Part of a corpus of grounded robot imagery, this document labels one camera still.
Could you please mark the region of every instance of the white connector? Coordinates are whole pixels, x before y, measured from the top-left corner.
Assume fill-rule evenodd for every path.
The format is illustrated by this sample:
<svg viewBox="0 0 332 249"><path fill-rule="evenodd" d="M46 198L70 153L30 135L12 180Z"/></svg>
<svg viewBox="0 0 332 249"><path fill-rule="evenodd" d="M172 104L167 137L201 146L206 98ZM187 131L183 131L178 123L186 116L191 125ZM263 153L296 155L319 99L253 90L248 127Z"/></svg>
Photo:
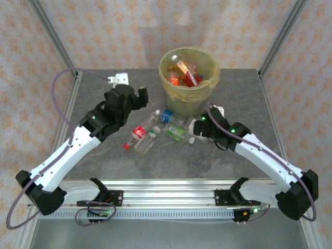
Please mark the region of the white connector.
<svg viewBox="0 0 332 249"><path fill-rule="evenodd" d="M220 113L222 114L222 116L223 116L223 117L225 116L225 110L224 110L223 107L221 107L221 106L216 106L216 105L214 105L213 107L218 108L218 110L220 111Z"/></svg>
<svg viewBox="0 0 332 249"><path fill-rule="evenodd" d="M128 74L127 73L120 73L120 74L116 74L113 77L109 77L108 78L108 83L113 84L113 88L115 88L115 86L117 84L129 85Z"/></svg>

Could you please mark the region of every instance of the plastic bottle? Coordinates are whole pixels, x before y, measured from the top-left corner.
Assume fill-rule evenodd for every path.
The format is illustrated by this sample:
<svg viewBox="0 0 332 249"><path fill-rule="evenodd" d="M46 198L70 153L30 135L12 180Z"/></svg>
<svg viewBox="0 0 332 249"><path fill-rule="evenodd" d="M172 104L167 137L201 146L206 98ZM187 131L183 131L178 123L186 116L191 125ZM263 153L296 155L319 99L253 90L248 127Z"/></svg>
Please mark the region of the plastic bottle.
<svg viewBox="0 0 332 249"><path fill-rule="evenodd" d="M193 144L195 141L195 138L190 135L185 128L177 126L175 124L167 124L164 130L166 130L167 136L178 142L186 141L189 144Z"/></svg>
<svg viewBox="0 0 332 249"><path fill-rule="evenodd" d="M136 142L141 140L144 135L152 129L155 125L155 122L158 119L158 114L160 110L153 112L148 119L146 119L142 125L137 126L130 134L128 141L123 145L125 149L130 149Z"/></svg>
<svg viewBox="0 0 332 249"><path fill-rule="evenodd" d="M177 114L170 112L169 110L164 110L161 112L160 110L156 110L156 115L160 117L160 120L163 123L173 123L177 126L183 126L186 122L186 119L180 117Z"/></svg>
<svg viewBox="0 0 332 249"><path fill-rule="evenodd" d="M175 86L180 85L180 75L177 73L176 70L171 70L169 82Z"/></svg>
<svg viewBox="0 0 332 249"><path fill-rule="evenodd" d="M134 146L135 150L138 153L145 155L155 143L155 138L159 133L160 128L154 126L152 130Z"/></svg>
<svg viewBox="0 0 332 249"><path fill-rule="evenodd" d="M187 62L186 60L182 60L182 61L188 66L188 69L189 69L189 70L194 70L194 71L197 70L197 67L196 67L195 64L192 64L192 63L190 63L190 62Z"/></svg>
<svg viewBox="0 0 332 249"><path fill-rule="evenodd" d="M183 79L183 82L188 87L194 87L203 80L202 77L198 75L196 71L194 71L190 66L186 66L186 64L177 55L173 55L171 60L186 75L186 78Z"/></svg>

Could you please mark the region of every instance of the patterned wallpaper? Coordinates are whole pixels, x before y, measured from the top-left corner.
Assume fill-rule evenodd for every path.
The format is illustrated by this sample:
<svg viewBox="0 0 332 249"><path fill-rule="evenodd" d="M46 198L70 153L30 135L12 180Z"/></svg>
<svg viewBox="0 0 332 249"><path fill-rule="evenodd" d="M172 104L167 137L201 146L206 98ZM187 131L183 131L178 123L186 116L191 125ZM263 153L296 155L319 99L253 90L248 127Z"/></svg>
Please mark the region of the patterned wallpaper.
<svg viewBox="0 0 332 249"><path fill-rule="evenodd" d="M0 16L0 247L13 248L18 230L7 230L5 222L20 192L15 175L36 167L51 152L60 118L52 105L50 84L65 65L26 0L1 4ZM63 107L70 74L57 83ZM25 218L27 198L20 203L12 225Z"/></svg>
<svg viewBox="0 0 332 249"><path fill-rule="evenodd" d="M308 1L264 78L291 163L320 179L317 224L332 245L332 1Z"/></svg>
<svg viewBox="0 0 332 249"><path fill-rule="evenodd" d="M296 0L40 1L75 66L157 68L200 45L221 68L260 68Z"/></svg>

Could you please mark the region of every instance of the tabletop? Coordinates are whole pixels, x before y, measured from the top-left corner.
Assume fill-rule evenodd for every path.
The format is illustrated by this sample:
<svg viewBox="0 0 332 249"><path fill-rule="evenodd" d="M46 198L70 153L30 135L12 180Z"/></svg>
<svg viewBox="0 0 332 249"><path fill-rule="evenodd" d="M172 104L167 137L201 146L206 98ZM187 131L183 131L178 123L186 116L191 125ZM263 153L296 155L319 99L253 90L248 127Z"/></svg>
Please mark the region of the tabletop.
<svg viewBox="0 0 332 249"><path fill-rule="evenodd" d="M157 69L96 70L108 77L127 72L129 84L136 90L146 86L149 103L131 112L127 124L93 149L69 172L67 179L235 179L262 178L266 174L242 156L221 151L211 142L196 140L192 145L177 142L160 133L145 156L122 145L131 131L155 110L164 110L164 92ZM71 122L78 124L85 113L104 100L104 92L112 86L93 75L83 73ZM280 155L275 131L269 115L257 71L251 69L221 70L220 81L209 97L222 106L230 123L239 121L269 148Z"/></svg>

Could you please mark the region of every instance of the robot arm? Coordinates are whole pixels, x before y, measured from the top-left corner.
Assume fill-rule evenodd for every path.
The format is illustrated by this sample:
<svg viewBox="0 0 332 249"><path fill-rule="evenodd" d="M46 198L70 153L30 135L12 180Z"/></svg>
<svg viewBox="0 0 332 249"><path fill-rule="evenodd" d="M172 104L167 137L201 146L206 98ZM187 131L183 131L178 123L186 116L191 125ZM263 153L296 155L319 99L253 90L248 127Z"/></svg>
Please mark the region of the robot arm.
<svg viewBox="0 0 332 249"><path fill-rule="evenodd" d="M53 213L64 203L77 202L77 205L82 206L85 205L82 200L103 202L108 199L109 191L96 178L91 178L83 185L61 182L83 156L126 124L131 110L146 107L148 103L146 88L140 88L139 95L136 96L132 87L117 85L104 95L106 100L87 112L79 122L71 144L68 139L41 165L30 172L22 170L16 175L22 188L37 177L25 194L43 215ZM67 152L44 171L67 146L70 146Z"/></svg>
<svg viewBox="0 0 332 249"><path fill-rule="evenodd" d="M209 112L214 120L210 118L208 111L204 112L201 115L202 121L196 121L194 124L194 135L210 137L221 146L242 155L276 183L276 185L259 184L243 177L231 187L232 197L239 202L256 200L277 205L286 216L298 220L311 206L310 198L302 183L310 192L312 200L316 201L318 198L317 174L312 170L303 172L282 159L243 124L236 122L230 125L216 107L211 107Z"/></svg>

